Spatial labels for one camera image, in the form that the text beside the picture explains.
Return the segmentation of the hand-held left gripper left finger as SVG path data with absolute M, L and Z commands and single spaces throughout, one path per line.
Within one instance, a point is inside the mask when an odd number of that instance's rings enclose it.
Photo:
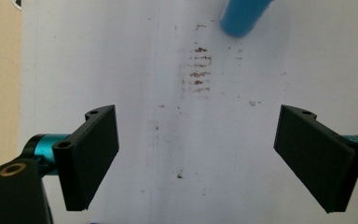
M 101 185 L 119 151 L 116 108 L 92 109 L 73 133 L 38 136 L 34 153 L 53 165 L 68 211 L 83 211 Z

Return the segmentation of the white paper sheet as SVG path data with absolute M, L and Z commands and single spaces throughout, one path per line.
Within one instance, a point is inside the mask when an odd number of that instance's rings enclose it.
M 326 213 L 274 150 L 282 105 L 358 134 L 358 0 L 272 0 L 226 35 L 225 0 L 22 0 L 21 142 L 117 111 L 89 208 L 55 224 L 358 224 L 358 181 Z

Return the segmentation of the blue bottle with white cap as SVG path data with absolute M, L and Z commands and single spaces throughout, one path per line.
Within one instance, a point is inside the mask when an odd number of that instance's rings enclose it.
M 246 36 L 273 0 L 227 0 L 220 27 L 230 36 Z

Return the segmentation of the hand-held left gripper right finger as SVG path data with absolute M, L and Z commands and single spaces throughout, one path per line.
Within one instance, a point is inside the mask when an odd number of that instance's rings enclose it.
M 358 178 L 358 135 L 340 135 L 314 113 L 282 105 L 274 149 L 325 212 L 347 209 Z

